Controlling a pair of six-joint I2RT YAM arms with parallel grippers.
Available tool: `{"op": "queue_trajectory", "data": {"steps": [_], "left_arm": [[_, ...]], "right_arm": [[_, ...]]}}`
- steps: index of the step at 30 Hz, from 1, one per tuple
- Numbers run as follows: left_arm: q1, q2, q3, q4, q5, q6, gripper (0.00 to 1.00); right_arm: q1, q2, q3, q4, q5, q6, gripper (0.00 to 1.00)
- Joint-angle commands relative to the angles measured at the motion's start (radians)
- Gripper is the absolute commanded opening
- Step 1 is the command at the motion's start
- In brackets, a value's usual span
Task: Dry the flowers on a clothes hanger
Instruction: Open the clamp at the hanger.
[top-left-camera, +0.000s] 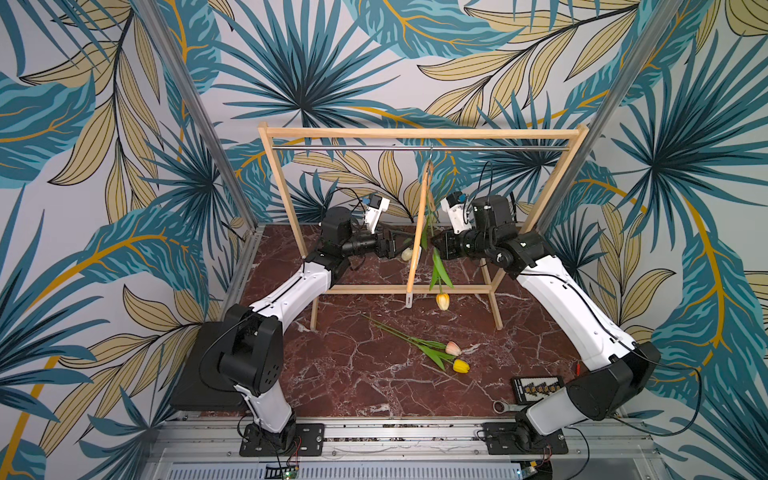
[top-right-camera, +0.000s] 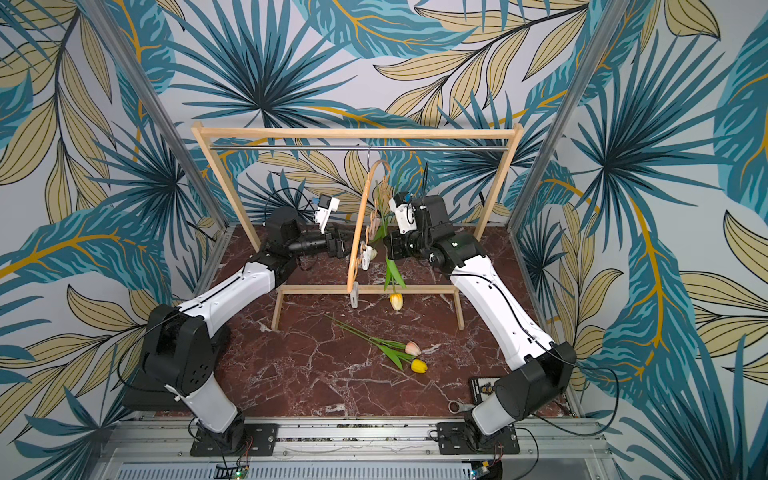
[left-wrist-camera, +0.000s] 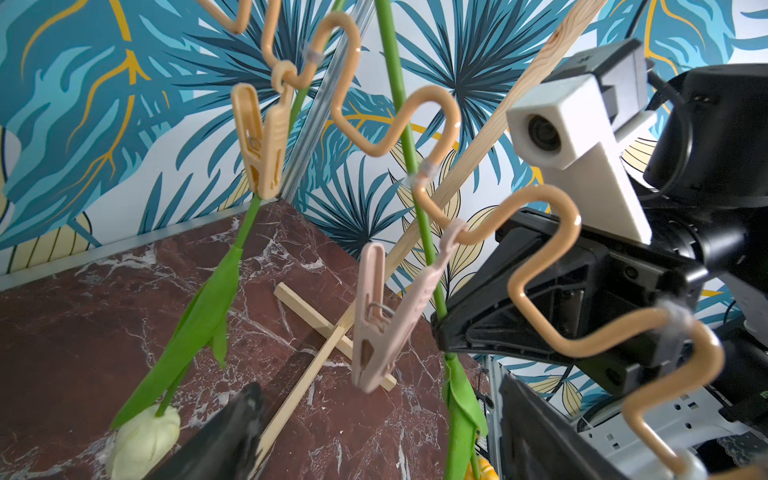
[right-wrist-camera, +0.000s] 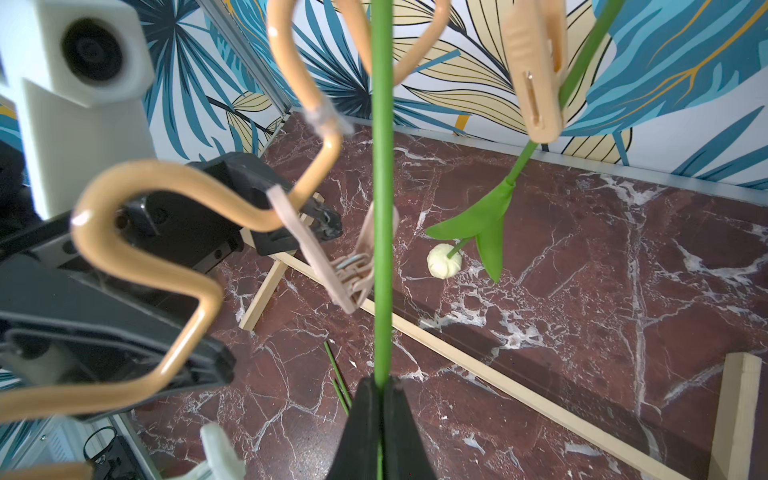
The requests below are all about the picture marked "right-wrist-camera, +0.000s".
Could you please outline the tan wavy clothes hanger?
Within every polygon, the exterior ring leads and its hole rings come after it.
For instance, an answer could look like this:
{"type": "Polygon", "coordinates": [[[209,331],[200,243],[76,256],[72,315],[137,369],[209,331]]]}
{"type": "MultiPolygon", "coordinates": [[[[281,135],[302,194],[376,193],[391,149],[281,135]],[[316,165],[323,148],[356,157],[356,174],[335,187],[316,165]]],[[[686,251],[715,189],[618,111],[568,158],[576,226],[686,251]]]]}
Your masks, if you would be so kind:
{"type": "MultiPolygon", "coordinates": [[[[222,291],[216,282],[132,247],[117,232],[117,211],[143,194],[164,190],[183,195],[252,231],[287,228],[334,301],[346,312],[355,310],[334,265],[297,215],[335,165],[346,126],[300,59],[291,33],[293,10],[290,1],[270,2],[267,36],[279,69],[323,145],[290,190],[269,191],[270,208],[263,210],[193,168],[153,158],[129,159],[131,152],[151,149],[146,118],[138,114],[129,121],[116,107],[123,104],[127,111],[136,111],[140,95],[153,80],[138,16],[129,5],[120,1],[2,3],[1,94],[19,115],[37,211],[49,217],[70,208],[72,240],[94,267],[198,302],[159,365],[146,375],[122,383],[18,389],[1,399],[3,422],[113,410],[148,399],[178,373],[218,314],[222,291]]],[[[355,458],[372,472],[392,479],[403,471],[405,458],[421,450],[417,438],[400,435],[405,419],[391,410],[388,398],[392,242],[399,223],[392,193],[392,91],[439,39],[445,21],[435,18],[414,49],[394,63],[390,2],[376,2],[370,14],[356,1],[342,2],[340,10],[374,80],[375,192],[360,243],[369,256],[360,283],[376,295],[378,404],[371,410],[371,440],[357,446],[355,458]]]]}

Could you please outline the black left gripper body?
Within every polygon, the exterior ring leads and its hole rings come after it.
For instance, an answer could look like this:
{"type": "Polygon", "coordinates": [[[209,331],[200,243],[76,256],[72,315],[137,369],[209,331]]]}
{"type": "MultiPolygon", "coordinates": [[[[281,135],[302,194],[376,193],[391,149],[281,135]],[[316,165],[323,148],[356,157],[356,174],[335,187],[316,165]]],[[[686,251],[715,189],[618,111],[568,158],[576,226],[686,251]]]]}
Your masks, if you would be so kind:
{"type": "Polygon", "coordinates": [[[156,190],[190,198],[249,230],[267,232],[283,222],[200,170],[157,159],[129,161],[95,178],[70,221],[79,252],[108,274],[197,299],[198,305],[159,365],[146,375],[117,383],[27,387],[1,397],[4,420],[38,419],[121,409],[160,392],[178,373],[218,314],[223,290],[211,278],[132,247],[115,228],[126,202],[156,190]]]}

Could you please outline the white tulip flower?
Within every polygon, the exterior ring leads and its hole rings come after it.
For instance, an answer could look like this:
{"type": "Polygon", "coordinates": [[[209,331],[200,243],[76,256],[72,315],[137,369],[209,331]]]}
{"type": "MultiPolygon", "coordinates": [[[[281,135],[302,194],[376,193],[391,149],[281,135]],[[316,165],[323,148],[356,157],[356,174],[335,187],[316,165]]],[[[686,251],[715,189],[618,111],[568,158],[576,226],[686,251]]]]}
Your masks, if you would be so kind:
{"type": "MultiPolygon", "coordinates": [[[[564,117],[564,129],[566,105],[575,94],[579,83],[584,79],[598,47],[624,5],[623,1],[606,1],[574,63],[569,64],[567,58],[565,78],[558,95],[564,117]]],[[[462,213],[426,230],[427,235],[433,239],[456,239],[458,241],[448,252],[449,258],[457,255],[462,247],[470,241],[474,241],[485,271],[493,281],[498,282],[500,280],[503,270],[505,216],[511,204],[517,180],[532,154],[540,145],[543,144],[531,141],[528,136],[528,142],[511,171],[494,189],[462,213]]]]}

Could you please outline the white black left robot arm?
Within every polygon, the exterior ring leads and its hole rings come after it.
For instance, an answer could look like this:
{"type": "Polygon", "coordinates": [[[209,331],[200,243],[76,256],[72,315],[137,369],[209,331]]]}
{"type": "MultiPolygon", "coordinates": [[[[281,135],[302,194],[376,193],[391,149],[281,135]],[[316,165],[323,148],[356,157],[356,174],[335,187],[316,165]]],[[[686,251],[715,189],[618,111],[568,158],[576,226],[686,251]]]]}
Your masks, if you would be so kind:
{"type": "MultiPolygon", "coordinates": [[[[292,183],[257,155],[226,153],[187,164],[269,208],[267,190],[292,183]]],[[[147,401],[230,384],[236,360],[204,335],[180,370],[157,393],[95,386],[135,383],[160,366],[197,307],[191,296],[118,279],[91,266],[70,235],[70,212],[43,221],[23,185],[20,151],[1,142],[1,370],[19,380],[3,385],[1,424],[66,415],[98,419],[147,401]],[[78,392],[77,405],[59,396],[78,392]]],[[[192,199],[157,191],[117,212],[117,233],[163,260],[206,274],[241,251],[240,226],[192,199]]]]}

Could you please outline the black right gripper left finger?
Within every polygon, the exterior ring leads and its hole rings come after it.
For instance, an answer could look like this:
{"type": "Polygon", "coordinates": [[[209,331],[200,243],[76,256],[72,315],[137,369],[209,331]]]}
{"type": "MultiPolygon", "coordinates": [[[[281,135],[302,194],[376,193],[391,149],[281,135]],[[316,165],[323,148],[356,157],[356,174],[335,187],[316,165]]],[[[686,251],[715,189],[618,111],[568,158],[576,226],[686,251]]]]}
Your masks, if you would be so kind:
{"type": "Polygon", "coordinates": [[[327,480],[378,479],[382,400],[375,378],[358,384],[327,480]]]}

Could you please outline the pink tulip flower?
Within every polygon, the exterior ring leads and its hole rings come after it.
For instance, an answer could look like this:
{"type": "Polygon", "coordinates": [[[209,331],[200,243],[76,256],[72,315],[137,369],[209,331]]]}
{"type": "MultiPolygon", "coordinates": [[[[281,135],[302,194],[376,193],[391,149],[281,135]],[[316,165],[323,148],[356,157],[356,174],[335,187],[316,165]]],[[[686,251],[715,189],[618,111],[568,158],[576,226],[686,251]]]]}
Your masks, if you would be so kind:
{"type": "Polygon", "coordinates": [[[324,342],[324,348],[325,348],[325,351],[327,353],[328,359],[330,361],[331,368],[332,368],[332,370],[334,372],[334,379],[338,380],[342,384],[343,388],[346,390],[347,400],[350,403],[350,409],[351,409],[352,397],[351,397],[351,395],[349,393],[349,390],[348,390],[348,388],[347,388],[347,386],[345,384],[345,381],[344,381],[343,376],[341,374],[339,365],[338,365],[338,363],[336,361],[336,358],[335,358],[335,356],[333,354],[331,345],[330,345],[330,343],[328,341],[324,342]]]}

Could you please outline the yellow orange tulip flower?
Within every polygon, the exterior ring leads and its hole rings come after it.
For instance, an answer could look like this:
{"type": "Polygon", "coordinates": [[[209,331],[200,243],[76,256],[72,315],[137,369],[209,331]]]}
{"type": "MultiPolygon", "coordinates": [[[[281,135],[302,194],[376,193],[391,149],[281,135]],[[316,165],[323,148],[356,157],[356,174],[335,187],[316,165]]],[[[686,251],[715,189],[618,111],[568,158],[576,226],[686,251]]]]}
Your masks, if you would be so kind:
{"type": "Polygon", "coordinates": [[[375,347],[374,378],[379,390],[387,385],[393,337],[393,3],[372,3],[373,52],[373,193],[375,217],[375,347]]]}

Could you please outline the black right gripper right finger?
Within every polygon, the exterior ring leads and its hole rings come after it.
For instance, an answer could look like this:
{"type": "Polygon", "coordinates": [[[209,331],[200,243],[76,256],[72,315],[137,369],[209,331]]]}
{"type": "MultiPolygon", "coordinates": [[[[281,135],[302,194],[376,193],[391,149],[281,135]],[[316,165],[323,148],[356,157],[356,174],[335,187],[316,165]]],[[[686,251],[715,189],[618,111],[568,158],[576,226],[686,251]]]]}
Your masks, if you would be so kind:
{"type": "Polygon", "coordinates": [[[382,400],[383,478],[435,480],[437,476],[399,378],[388,380],[382,400]]]}

